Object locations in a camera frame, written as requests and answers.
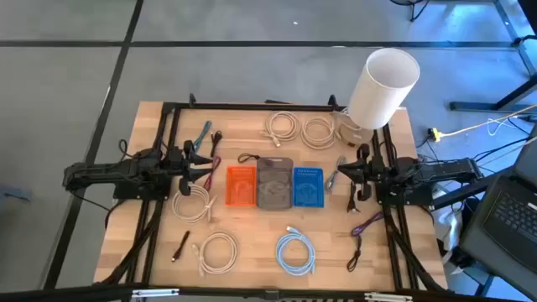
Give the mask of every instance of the laptop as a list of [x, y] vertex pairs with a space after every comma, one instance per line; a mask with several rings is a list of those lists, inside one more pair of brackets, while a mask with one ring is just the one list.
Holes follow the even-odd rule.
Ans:
[[[531, 133], [537, 136], [537, 127]], [[460, 247], [492, 273], [537, 300], [537, 142], [524, 146], [511, 176], [500, 175], [485, 196]]]

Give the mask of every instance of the coiled blue cable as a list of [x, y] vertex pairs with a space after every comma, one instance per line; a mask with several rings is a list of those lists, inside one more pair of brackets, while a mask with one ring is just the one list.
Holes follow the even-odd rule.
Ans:
[[203, 125], [203, 130], [201, 130], [200, 136], [194, 141], [194, 152], [198, 153], [198, 150], [201, 147], [201, 142], [203, 141], [203, 138], [207, 135], [209, 132], [209, 129], [211, 129], [212, 122], [206, 121], [205, 125]]
[[[288, 274], [291, 274], [293, 276], [302, 276], [307, 274], [308, 272], [314, 273], [315, 272], [315, 249], [313, 248], [313, 244], [311, 244], [310, 239], [308, 239], [304, 234], [299, 232], [297, 229], [287, 226], [287, 231], [289, 232], [287, 235], [284, 235], [278, 240], [278, 244], [276, 244], [276, 262], [284, 269], [284, 271]], [[306, 247], [308, 248], [308, 261], [300, 266], [292, 266], [288, 265], [284, 262], [284, 249], [287, 243], [289, 243], [292, 240], [298, 240], [303, 242]]]

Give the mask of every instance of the cable connector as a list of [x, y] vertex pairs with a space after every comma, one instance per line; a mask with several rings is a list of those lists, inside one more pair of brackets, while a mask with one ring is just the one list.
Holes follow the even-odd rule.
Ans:
[[276, 147], [279, 147], [282, 145], [281, 143], [279, 143], [279, 139], [277, 139], [274, 135], [272, 136], [272, 141], [274, 142]]
[[286, 227], [286, 230], [287, 230], [287, 232], [293, 232], [293, 233], [295, 233], [295, 234], [300, 234], [300, 235], [302, 235], [302, 233], [299, 232], [299, 230], [295, 229], [295, 228], [292, 227], [292, 226], [287, 226], [287, 227]]

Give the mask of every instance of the gray floor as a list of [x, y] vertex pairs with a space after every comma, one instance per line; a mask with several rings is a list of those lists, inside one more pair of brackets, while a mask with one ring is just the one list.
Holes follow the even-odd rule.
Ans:
[[[2, 0], [0, 39], [123, 39], [134, 0]], [[528, 30], [519, 8], [506, 1], [517, 29]], [[136, 40], [387, 40], [509, 41], [492, 4], [431, 2], [408, 22], [407, 8], [385, 1], [146, 1]], [[347, 104], [374, 49], [131, 49], [97, 161], [119, 157], [139, 101], [322, 104], [335, 94]], [[451, 101], [496, 102], [528, 79], [518, 54], [490, 49], [409, 49], [421, 78], [404, 104], [414, 139], [427, 128], [443, 132], [486, 121], [493, 114], [449, 112]], [[0, 204], [0, 291], [36, 289], [64, 216], [63, 168], [81, 160], [107, 91], [118, 49], [0, 48], [0, 184], [33, 193], [31, 202]], [[535, 103], [537, 96], [525, 102]], [[531, 125], [518, 121], [530, 130]], [[441, 159], [473, 156], [524, 136], [502, 127], [447, 138], [432, 148]], [[425, 145], [423, 154], [432, 156]], [[488, 164], [511, 165], [516, 153]], [[87, 197], [110, 206], [112, 188]], [[101, 248], [104, 213], [84, 205], [59, 286], [89, 284]], [[464, 292], [462, 283], [460, 292]]]

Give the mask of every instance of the white container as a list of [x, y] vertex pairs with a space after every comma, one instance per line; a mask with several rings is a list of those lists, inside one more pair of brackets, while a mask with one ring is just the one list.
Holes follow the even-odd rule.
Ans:
[[384, 126], [419, 78], [420, 66], [408, 53], [399, 49], [374, 51], [352, 93], [349, 116], [362, 128]]

